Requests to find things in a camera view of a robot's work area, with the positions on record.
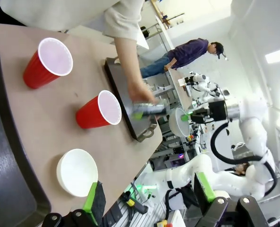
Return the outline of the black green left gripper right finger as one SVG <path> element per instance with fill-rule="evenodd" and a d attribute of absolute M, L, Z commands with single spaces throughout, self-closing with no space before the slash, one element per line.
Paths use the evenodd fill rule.
<path fill-rule="evenodd" d="M 268 226 L 254 197 L 240 197 L 238 201 L 223 196 L 217 197 L 204 173 L 195 174 L 194 193 L 202 213 L 196 227 Z"/>

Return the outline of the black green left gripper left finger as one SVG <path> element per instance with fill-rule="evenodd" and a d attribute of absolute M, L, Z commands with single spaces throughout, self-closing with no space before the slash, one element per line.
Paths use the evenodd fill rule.
<path fill-rule="evenodd" d="M 101 182 L 93 183 L 86 201 L 81 209 L 70 211 L 62 216 L 59 213 L 49 213 L 45 216 L 44 227 L 99 227 L 106 205 L 106 199 Z"/>

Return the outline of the person's hand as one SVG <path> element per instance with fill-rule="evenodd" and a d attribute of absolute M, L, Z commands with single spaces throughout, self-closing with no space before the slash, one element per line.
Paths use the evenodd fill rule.
<path fill-rule="evenodd" d="M 152 91 L 148 88 L 148 86 L 144 83 L 142 79 L 129 79 L 127 81 L 127 89 L 130 99 L 134 103 L 157 103 L 157 100 L 153 95 Z"/>

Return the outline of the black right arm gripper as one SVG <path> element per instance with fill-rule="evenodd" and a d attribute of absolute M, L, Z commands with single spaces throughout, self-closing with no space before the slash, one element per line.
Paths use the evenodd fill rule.
<path fill-rule="evenodd" d="M 207 107 L 194 110 L 181 116 L 182 121 L 191 120 L 194 123 L 210 123 L 226 120 L 226 104 L 224 100 L 208 102 Z"/>

